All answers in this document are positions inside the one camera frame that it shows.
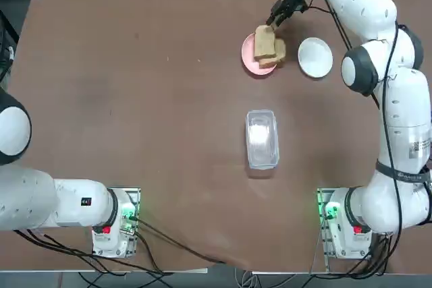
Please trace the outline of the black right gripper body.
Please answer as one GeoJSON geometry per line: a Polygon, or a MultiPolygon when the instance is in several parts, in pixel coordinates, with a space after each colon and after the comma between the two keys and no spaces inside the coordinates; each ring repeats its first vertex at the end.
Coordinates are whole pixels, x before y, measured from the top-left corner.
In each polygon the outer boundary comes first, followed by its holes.
{"type": "Polygon", "coordinates": [[[308,9],[305,0],[284,0],[284,3],[285,9],[283,10],[283,13],[285,15],[292,15],[296,11],[303,13],[308,9]]]}

